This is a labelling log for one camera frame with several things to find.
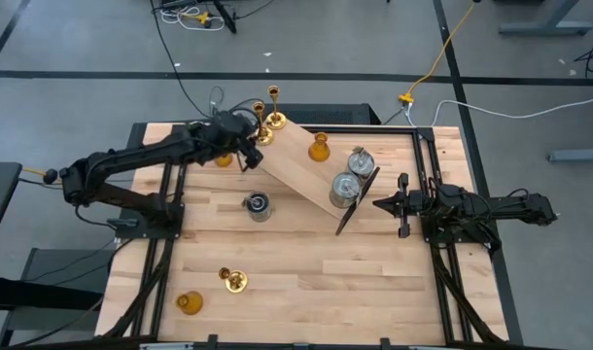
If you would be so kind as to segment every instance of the wooden board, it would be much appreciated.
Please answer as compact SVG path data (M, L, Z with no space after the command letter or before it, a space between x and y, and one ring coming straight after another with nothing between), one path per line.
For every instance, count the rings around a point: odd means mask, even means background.
M159 141L170 124L149 124L145 142ZM417 220L411 236L398 239L399 223L371 205L393 193L401 172L418 188L413 146L408 136L330 134L334 151L365 146L381 167L368 195L340 236L337 219L261 169L241 174L238 165L190 166L185 186L186 217L169 273L159 339L205 341L443 344L429 246ZM471 177L458 128L436 128L437 155L444 182L471 189ZM428 152L423 148L428 164ZM139 169L133 189L156 192L161 166ZM172 172L173 179L177 171ZM271 218L254 223L240 208L251 191L269 193ZM147 241L138 240L115 257L96 334L110 329L134 298ZM486 250L458 245L468 299L484 321L506 338L506 327ZM218 278L226 266L248 273L239 295ZM175 298L191 290L204 297L202 310L186 316ZM457 307L450 311L461 337ZM148 302L146 315L152 310ZM150 317L144 329L149 327Z
M327 160L316 161L307 153L314 142L314 136L307 130L288 121L284 128L273 130L273 134L274 140L270 145L259 146L264 155L260 168L341 219L346 209L334 206L329 200L329 192L333 178L346 171L346 161L352 149L346 152L343 148L331 148Z

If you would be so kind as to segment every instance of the silver can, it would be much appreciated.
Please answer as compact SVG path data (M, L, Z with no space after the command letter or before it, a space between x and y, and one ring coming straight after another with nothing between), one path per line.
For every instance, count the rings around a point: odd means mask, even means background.
M252 192L245 198L243 205L249 217L257 223L265 222L270 218L270 201L264 192Z
M363 185L374 170L374 157L363 147L356 147L353 154L348 158L348 171L357 175L360 184Z
M337 174L333 179L329 199L338 208L351 206L361 191L359 178L348 171Z

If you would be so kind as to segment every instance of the metal can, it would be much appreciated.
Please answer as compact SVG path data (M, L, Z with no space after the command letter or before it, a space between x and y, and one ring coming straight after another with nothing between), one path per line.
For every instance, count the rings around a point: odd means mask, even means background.
M351 206L361 192L359 178L348 171L337 174L333 179L329 199L338 208Z
M264 192L252 192L243 201L249 217L257 223L262 223L270 218L270 201Z
M374 170L374 158L363 147L356 147L348 158L348 171L357 175L363 185Z

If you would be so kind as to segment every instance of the black aluminum frame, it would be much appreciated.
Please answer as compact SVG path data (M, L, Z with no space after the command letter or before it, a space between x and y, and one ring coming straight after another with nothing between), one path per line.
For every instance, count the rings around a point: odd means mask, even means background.
M426 143L427 148L428 148L429 158L431 161L431 168L433 170L433 177L435 178L435 180L437 181L438 184L442 183L439 161L438 161L438 157L436 154L435 135L433 133L433 130L429 127L417 127L416 128L416 127L402 127L402 126L399 126L399 127L392 127L392 126L377 127L377 126L351 126L351 125L324 125L324 126L322 126L322 125L321 126L305 125L304 128L309 132L394 134L394 135L409 136L409 137L411 137L411 140L413 143L413 151L415 154L415 162L416 162L417 171L418 171L420 190L423 193L428 193L428 181L427 181L428 176L426 173L424 155L422 152L423 142ZM128 147L138 146L142 143L143 136L145 134L145 129L146 129L146 125L144 123L137 123L134 125L133 130L130 134L130 139L128 140ZM187 167L181 166L180 173L178 175L178 182L176 184L176 192L175 192L176 198L174 200L180 200L180 198L182 197L182 194L183 194L182 189L184 187L184 182L185 182L184 180L185 180L186 172L187 172ZM168 185L169 185L170 174L171 174L171 165L167 164L164 167L162 182L160 184L160 193L161 194L166 193L166 189L168 188ZM424 225L424 223L423 223L422 227L428 228L429 226ZM165 242L165 246L164 246L165 251L163 254L167 254L169 260L171 260L173 244L174 244L173 239L168 239ZM429 243L429 244L430 244L430 248L431 248L431 256L432 256L433 260L435 260L435 258L438 257L440 254L440 251L439 251L440 248L435 243ZM148 277L152 273L154 260L155 260L155 256L156 256L156 249L157 249L157 240L151 239L150 244L148 246L148 252L146 254L145 264L143 267L143 274L142 274L140 288L147 282ZM450 274L451 274L452 278L454 279L455 283L457 284L457 286L460 288L460 290L463 291L461 269L459 267L458 256L456 253L456 248L455 248L454 243L448 244L447 247L445 247L445 250L447 251L447 254L448 254L448 260L449 260L449 265L450 265ZM436 271L434 271L434 275L435 275L435 279L436 279L436 292L437 292L437 300L439 303L439 310L440 310L440 315L441 315L441 325L442 325L443 336L445 339L445 343L451 344L457 340L454 337L454 331L452 328L452 319L450 316L450 307L449 307L449 303L448 303L448 299L447 299L446 287L445 287L443 281L437 276ZM161 317L162 307L164 305L167 278L168 278L168 268L157 285L157 296L156 296L156 300L155 300L154 311L152 314L152 325L151 325L151 330L150 330L150 334L149 334L149 336L152 336L155 338L157 338L157 336L158 336L158 331L159 331L159 327L160 327L160 317ZM143 316L144 316L144 313L143 313L143 308L142 308L141 311L136 315L136 317L133 321L132 330L131 330L132 336L140 335L140 332L142 329L142 324L143 324ZM459 316L461 318L462 339L464 342L471 342L472 341L471 324L470 324L470 321L469 321L467 315L460 307L459 307ZM215 346L216 346L217 336L215 334L209 334L209 336L210 336L209 341L205 343L206 346L208 346L208 344L213 343L213 342L215 343ZM379 344L379 345L350 345L350 346L342 345L341 347L346 348L346 349L349 349L349 348L350 349L373 349L373 348L376 348L376 349L381 349L381 348L389 348L389 349L402 348L402 349L405 349L406 348L406 346L400 346L400 347L393 346L392 347L391 345L386 346L386 344L389 344L388 338L382 338L381 344ZM221 347L231 346L231 345L236 346L236 347L246 347L247 345L250 345L255 348L261 348L264 346L272 347L272 346L279 346L282 344L221 343ZM309 344L309 345L313 345L316 348L321 348L321 349L322 348L337 348L337 347L339 347L339 345L329 345L329 344L326 344L326 345Z

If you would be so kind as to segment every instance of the tin can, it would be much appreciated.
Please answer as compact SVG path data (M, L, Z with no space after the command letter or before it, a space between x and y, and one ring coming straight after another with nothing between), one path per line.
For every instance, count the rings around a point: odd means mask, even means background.
M363 185L374 170L374 158L363 147L357 147L348 158L347 165L348 171L357 175Z
M338 208L348 208L357 200L360 191L361 186L357 175L345 171L337 174L333 179L329 199Z
M252 192L245 198L243 205L247 208L249 217L257 223L270 218L270 201L264 192Z

